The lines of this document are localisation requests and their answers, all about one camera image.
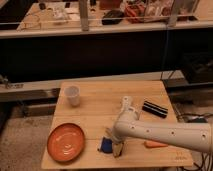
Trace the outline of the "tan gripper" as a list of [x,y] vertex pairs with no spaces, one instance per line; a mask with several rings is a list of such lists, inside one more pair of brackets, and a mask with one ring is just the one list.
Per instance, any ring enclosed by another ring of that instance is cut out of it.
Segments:
[[105,129],[106,134],[108,137],[112,140],[112,151],[113,151],[113,156],[115,158],[120,157],[122,155],[122,151],[124,148],[124,142],[125,138],[120,136],[114,129],[112,128],[106,128]]

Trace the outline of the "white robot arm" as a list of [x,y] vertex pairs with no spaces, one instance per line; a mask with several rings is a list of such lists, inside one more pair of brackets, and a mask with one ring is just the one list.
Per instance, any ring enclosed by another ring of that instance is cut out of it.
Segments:
[[133,107],[123,108],[113,126],[107,128],[106,132],[116,144],[132,137],[213,154],[213,124],[140,121]]

